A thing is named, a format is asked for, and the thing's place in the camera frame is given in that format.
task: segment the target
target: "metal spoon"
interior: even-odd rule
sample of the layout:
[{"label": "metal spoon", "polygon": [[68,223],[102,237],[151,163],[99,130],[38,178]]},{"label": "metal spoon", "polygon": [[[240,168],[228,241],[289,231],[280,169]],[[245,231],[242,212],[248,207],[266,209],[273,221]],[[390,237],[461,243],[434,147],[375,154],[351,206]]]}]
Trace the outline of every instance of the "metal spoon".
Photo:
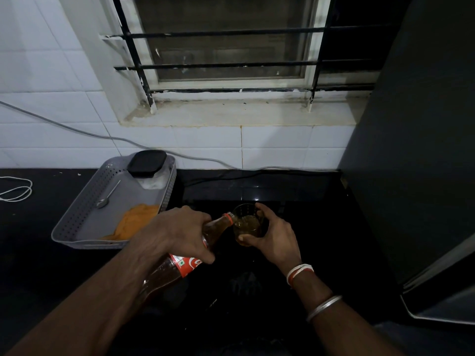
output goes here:
[{"label": "metal spoon", "polygon": [[103,208],[104,206],[106,206],[108,203],[109,203],[109,197],[111,197],[112,195],[112,192],[114,192],[117,188],[117,186],[120,184],[120,180],[119,182],[116,183],[116,185],[114,186],[114,188],[109,192],[109,194],[107,195],[106,198],[103,198],[102,200],[99,200],[99,202],[97,203],[96,207],[97,208]]}]

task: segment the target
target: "red bottle label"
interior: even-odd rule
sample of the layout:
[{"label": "red bottle label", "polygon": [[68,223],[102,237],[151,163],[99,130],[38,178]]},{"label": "red bottle label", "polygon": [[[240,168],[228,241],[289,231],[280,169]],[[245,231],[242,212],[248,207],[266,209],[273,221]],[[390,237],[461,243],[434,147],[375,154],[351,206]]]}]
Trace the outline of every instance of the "red bottle label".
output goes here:
[{"label": "red bottle label", "polygon": [[170,254],[171,260],[180,271],[181,277],[185,277],[192,272],[202,262],[194,257],[181,257]]}]

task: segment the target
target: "window sill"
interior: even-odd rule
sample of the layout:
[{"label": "window sill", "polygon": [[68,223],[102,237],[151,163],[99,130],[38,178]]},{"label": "window sill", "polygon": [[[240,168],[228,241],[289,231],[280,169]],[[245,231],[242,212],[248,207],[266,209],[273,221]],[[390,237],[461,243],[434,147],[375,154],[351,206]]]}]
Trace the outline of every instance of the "window sill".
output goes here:
[{"label": "window sill", "polygon": [[120,124],[146,126],[346,126],[355,125],[368,102],[366,97],[318,98],[309,112],[301,99],[156,101],[157,112],[138,108]]}]

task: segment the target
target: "black lid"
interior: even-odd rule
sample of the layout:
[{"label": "black lid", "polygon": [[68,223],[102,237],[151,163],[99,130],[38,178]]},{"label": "black lid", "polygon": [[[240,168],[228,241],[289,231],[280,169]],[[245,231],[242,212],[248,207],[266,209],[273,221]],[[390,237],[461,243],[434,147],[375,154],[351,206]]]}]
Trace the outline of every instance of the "black lid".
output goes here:
[{"label": "black lid", "polygon": [[151,178],[162,168],[166,158],[167,153],[162,150],[139,151],[130,160],[127,171],[134,178]]}]

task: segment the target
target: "window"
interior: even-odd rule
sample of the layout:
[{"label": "window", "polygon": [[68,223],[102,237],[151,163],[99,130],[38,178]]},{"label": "window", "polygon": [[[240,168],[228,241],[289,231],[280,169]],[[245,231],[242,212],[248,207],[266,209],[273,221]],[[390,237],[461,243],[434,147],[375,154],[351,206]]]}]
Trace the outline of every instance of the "window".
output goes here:
[{"label": "window", "polygon": [[324,85],[371,89],[410,1],[114,0],[114,4],[119,18],[123,12],[122,30],[130,30],[133,69],[138,67],[145,78],[146,92],[314,93]]}]

